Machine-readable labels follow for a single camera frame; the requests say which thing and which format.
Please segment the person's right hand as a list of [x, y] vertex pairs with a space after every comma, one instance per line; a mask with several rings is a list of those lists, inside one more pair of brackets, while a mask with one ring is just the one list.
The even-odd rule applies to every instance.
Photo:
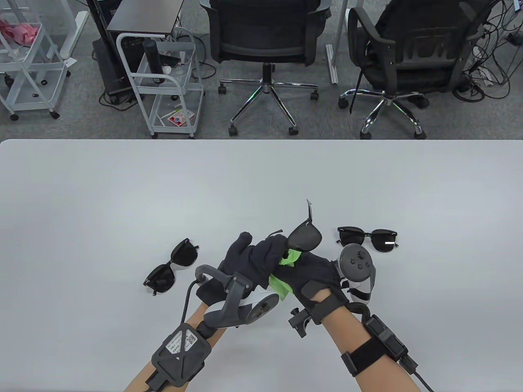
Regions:
[[284, 284], [309, 312], [330, 295], [342, 306], [348, 303], [334, 263], [310, 252], [301, 253], [293, 265], [277, 265], [269, 282], [271, 286]]

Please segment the person's left hand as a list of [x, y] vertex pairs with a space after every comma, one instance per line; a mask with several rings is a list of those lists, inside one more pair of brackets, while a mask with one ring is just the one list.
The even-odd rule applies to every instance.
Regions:
[[[239, 234], [217, 267], [227, 276], [239, 273], [252, 282], [252, 285], [244, 291], [243, 298], [248, 297], [258, 286], [267, 288], [269, 276], [288, 250], [287, 239], [282, 234], [267, 237], [257, 245], [253, 245], [252, 240], [253, 237], [249, 232]], [[198, 288], [196, 296], [202, 301], [198, 310], [206, 310], [209, 306], [226, 299], [225, 287], [212, 278]]]

